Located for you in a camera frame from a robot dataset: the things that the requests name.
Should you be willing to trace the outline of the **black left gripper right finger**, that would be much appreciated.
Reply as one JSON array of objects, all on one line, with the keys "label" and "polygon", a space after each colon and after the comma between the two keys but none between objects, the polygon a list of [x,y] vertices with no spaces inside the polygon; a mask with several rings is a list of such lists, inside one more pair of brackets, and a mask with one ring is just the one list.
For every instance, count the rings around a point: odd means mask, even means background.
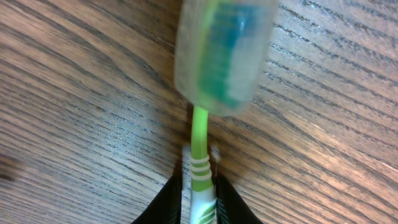
[{"label": "black left gripper right finger", "polygon": [[218,172],[214,181],[217,224],[262,224],[222,173]]}]

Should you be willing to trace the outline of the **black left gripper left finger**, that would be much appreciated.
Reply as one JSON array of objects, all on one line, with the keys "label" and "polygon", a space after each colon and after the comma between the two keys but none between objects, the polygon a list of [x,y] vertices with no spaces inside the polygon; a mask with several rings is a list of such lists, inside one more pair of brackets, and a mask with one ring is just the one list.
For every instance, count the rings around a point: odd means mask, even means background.
[{"label": "black left gripper left finger", "polygon": [[180,224],[183,176],[175,170],[148,207],[131,224]]}]

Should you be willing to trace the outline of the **green toothbrush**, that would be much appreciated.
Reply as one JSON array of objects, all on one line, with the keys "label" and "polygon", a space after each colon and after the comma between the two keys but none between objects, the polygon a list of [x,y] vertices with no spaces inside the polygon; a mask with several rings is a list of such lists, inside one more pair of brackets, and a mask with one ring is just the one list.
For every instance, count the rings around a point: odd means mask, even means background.
[{"label": "green toothbrush", "polygon": [[252,100],[267,55],[277,1],[185,0],[174,85],[193,105],[191,223],[212,223],[216,193],[208,154],[209,115],[233,116]]}]

